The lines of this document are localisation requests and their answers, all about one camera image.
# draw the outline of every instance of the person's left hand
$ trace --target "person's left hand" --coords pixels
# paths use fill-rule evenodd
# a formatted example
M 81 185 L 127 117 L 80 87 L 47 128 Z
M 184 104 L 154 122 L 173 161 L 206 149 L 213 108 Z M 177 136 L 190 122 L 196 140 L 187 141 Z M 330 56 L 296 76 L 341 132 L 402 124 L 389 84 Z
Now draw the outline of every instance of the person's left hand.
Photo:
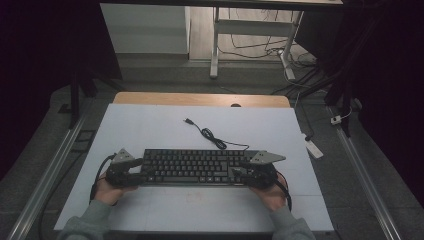
M 138 188 L 138 186 L 127 188 L 113 187 L 105 180 L 105 176 L 106 174 L 103 173 L 99 178 L 100 180 L 97 181 L 97 191 L 94 199 L 110 206 L 114 205 L 126 192 L 134 191 Z

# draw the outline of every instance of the person's right hand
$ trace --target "person's right hand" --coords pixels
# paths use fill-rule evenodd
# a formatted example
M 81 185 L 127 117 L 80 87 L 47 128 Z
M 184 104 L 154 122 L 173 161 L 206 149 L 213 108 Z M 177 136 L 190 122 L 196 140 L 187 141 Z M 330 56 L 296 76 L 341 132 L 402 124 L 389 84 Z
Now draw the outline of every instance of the person's right hand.
M 280 174 L 278 174 L 278 181 L 287 188 L 287 183 Z M 284 195 L 283 190 L 275 184 L 268 189 L 257 189 L 251 187 L 250 190 L 256 193 L 262 200 L 265 207 L 271 211 L 275 211 L 286 206 L 286 196 Z

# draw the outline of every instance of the white table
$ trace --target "white table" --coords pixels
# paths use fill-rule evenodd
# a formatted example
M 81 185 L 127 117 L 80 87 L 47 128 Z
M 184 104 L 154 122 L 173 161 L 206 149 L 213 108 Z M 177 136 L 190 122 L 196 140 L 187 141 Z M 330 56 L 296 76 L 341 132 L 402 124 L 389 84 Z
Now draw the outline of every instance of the white table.
M 305 218 L 313 231 L 333 230 L 293 109 L 137 104 L 109 105 L 55 229 L 82 215 L 101 162 L 121 148 L 134 157 L 146 148 L 216 149 L 185 118 L 223 140 L 285 155 L 275 167 L 288 180 L 293 215 Z M 268 210 L 243 187 L 142 186 L 119 201 L 109 221 L 112 230 L 130 232 L 273 231 Z

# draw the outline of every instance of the sleeve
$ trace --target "sleeve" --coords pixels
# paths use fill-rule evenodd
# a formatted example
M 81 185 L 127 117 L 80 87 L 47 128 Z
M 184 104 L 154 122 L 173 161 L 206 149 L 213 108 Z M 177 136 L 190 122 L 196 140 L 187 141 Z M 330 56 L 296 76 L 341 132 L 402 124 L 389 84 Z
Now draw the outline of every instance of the sleeve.
M 271 213 L 275 226 L 273 240 L 310 240 L 315 239 L 305 219 L 295 219 L 287 206 Z
M 72 217 L 58 235 L 58 240 L 103 239 L 109 231 L 108 217 L 112 207 L 97 200 L 91 201 L 81 217 Z

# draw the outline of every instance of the keyboard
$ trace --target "keyboard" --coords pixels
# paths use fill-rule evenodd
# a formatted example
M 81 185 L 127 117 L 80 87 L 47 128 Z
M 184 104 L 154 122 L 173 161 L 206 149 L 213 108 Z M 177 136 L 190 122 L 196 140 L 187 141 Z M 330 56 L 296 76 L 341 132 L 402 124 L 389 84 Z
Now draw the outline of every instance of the keyboard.
M 143 185 L 244 185 L 235 177 L 232 169 L 243 174 L 250 170 L 240 167 L 241 161 L 249 161 L 255 150 L 193 150 L 146 149 L 141 170 L 152 170 Z

